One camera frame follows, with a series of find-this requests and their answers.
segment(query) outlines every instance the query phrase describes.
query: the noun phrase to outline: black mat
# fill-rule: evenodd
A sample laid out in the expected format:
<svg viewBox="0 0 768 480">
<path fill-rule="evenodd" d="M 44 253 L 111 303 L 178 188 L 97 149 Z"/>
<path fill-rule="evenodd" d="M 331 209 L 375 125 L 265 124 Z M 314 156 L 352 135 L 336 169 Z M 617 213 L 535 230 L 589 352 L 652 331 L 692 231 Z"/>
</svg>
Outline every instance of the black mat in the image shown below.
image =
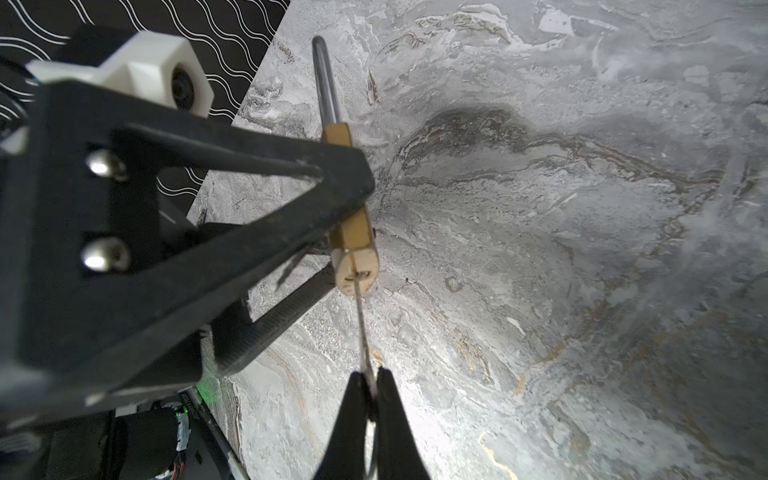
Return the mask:
<svg viewBox="0 0 768 480">
<path fill-rule="evenodd" d="M 210 118 L 230 123 L 290 0 L 3 0 L 0 55 L 19 64 L 48 60 L 84 23 L 183 35 L 190 40 L 216 97 Z M 0 82 L 23 104 L 34 88 L 0 68 Z M 0 121 L 18 112 L 0 96 Z M 169 170 L 157 189 L 188 212 L 205 170 Z"/>
</svg>

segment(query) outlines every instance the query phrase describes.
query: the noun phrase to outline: silver screw head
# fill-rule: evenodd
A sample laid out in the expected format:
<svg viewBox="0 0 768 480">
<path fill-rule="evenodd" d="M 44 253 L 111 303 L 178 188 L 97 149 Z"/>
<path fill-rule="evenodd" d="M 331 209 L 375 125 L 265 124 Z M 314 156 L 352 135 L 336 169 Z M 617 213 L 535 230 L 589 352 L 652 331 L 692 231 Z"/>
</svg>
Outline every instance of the silver screw head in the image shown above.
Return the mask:
<svg viewBox="0 0 768 480">
<path fill-rule="evenodd" d="M 85 268 L 99 273 L 124 272 L 131 265 L 131 251 L 123 240 L 104 237 L 92 240 L 80 253 Z"/>
<path fill-rule="evenodd" d="M 122 160 L 105 148 L 94 150 L 85 158 L 85 164 L 95 175 L 114 178 L 118 182 L 128 179 L 128 171 Z"/>
</svg>

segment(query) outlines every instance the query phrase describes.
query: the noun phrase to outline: black fabric with white wavy lines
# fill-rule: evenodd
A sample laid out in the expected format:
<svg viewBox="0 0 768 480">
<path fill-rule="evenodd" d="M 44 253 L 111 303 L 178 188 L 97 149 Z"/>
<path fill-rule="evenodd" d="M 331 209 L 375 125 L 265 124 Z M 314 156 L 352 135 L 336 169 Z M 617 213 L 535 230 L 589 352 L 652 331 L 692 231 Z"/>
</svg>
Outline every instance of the black fabric with white wavy lines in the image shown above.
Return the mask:
<svg viewBox="0 0 768 480">
<path fill-rule="evenodd" d="M 80 25 L 128 31 L 151 30 L 190 40 L 216 97 L 210 118 L 230 123 L 240 108 L 261 59 L 290 0 L 0 0 L 0 55 L 19 64 L 49 60 Z M 0 68 L 0 83 L 22 105 L 34 87 Z M 0 96 L 0 121 L 19 113 Z M 163 171 L 157 189 L 186 213 L 205 170 Z"/>
</svg>

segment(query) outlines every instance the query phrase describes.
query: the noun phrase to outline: silver metal rod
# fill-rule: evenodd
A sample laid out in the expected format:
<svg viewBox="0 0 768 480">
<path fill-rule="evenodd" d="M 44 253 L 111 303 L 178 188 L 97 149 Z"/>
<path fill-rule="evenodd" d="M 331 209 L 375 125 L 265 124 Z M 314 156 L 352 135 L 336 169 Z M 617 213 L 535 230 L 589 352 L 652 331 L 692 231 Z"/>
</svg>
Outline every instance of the silver metal rod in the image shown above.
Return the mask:
<svg viewBox="0 0 768 480">
<path fill-rule="evenodd" d="M 336 100 L 336 89 L 333 87 L 333 72 L 328 47 L 323 37 L 312 39 L 312 60 L 315 63 L 315 83 L 317 84 L 317 101 L 320 103 L 320 121 L 327 124 L 340 124 L 341 112 Z"/>
</svg>

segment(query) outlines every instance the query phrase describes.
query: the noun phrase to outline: marble surface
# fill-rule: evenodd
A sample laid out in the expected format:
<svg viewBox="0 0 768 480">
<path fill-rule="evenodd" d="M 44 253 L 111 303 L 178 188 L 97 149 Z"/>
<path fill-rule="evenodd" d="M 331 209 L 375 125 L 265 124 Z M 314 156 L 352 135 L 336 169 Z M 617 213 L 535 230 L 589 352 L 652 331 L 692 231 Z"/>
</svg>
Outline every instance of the marble surface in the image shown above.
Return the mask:
<svg viewBox="0 0 768 480">
<path fill-rule="evenodd" d="M 768 4 L 294 0 L 235 125 L 319 138 L 314 35 L 377 179 L 373 357 L 433 478 L 768 478 Z M 190 217 L 305 188 L 212 173 Z M 333 292 L 232 379 L 253 478 L 312 476 L 357 358 Z"/>
</svg>

